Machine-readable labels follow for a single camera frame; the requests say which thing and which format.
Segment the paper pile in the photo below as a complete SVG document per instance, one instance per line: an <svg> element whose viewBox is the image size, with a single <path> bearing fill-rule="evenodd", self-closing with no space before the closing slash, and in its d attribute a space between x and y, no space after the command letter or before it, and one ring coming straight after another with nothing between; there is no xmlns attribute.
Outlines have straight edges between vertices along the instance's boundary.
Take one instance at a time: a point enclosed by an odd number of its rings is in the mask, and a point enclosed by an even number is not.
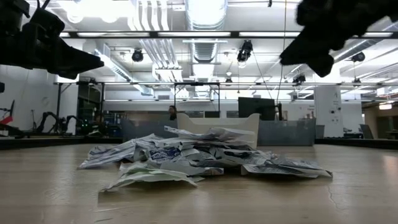
<svg viewBox="0 0 398 224"><path fill-rule="evenodd" d="M211 128L205 134L165 127L179 138L163 139L151 134L115 147L96 146L79 168L85 169L127 159L121 165L119 179L105 190L117 189L135 182L185 181L194 186L201 177L223 175L224 169L240 167L242 175L280 174L316 178L333 177L316 162L298 161L271 152L252 149L240 140L253 132Z"/></svg>

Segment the air duct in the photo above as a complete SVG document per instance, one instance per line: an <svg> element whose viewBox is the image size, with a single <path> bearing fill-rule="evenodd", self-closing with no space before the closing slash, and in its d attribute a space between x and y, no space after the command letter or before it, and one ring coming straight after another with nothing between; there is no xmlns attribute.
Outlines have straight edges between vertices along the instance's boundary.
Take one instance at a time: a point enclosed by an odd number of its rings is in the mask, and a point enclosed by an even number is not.
<svg viewBox="0 0 398 224"><path fill-rule="evenodd" d="M398 22L395 22L386 28L382 30L382 32L398 32ZM350 57L362 52L363 50L372 47L373 45L376 45L383 41L382 39L369 39L369 40L356 40L348 50L344 50L341 53L336 53L335 55L332 54L333 58L335 59L335 64L339 63L341 61L344 61L346 59L349 59ZM289 76L290 74L296 72L298 69L299 73L305 73L307 70L310 70L308 65L299 65L295 67L289 74L287 74L285 77Z"/></svg>
<svg viewBox="0 0 398 224"><path fill-rule="evenodd" d="M228 0L185 0L185 15L189 30L222 30ZM192 44L193 57L197 62L210 63L216 56L218 44Z"/></svg>

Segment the red object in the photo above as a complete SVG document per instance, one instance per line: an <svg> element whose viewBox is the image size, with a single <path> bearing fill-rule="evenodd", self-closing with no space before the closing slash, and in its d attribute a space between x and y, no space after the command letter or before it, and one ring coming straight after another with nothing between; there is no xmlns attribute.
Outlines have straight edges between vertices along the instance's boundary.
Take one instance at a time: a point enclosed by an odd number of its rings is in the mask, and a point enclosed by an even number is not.
<svg viewBox="0 0 398 224"><path fill-rule="evenodd" d="M8 116L7 118L4 118L2 121L0 121L0 124L8 124L12 122L12 116Z"/></svg>

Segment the table surface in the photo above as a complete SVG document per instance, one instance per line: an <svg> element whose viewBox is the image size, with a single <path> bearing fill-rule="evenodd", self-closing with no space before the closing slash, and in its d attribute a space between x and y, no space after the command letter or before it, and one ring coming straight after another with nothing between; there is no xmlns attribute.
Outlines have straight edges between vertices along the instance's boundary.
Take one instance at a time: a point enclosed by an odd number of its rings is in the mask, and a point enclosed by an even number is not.
<svg viewBox="0 0 398 224"><path fill-rule="evenodd" d="M398 151L268 147L334 178L209 177L99 193L118 168L77 170L92 145L0 151L0 219L13 224L397 223Z"/></svg>

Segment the person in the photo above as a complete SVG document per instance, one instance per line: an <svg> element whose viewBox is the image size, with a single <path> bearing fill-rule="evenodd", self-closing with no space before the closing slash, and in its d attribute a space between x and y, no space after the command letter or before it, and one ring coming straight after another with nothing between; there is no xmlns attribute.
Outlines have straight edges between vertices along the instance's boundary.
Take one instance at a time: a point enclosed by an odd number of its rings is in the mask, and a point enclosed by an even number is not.
<svg viewBox="0 0 398 224"><path fill-rule="evenodd" d="M174 121L177 119L177 109L174 105L169 106L169 114L170 114L170 120Z"/></svg>

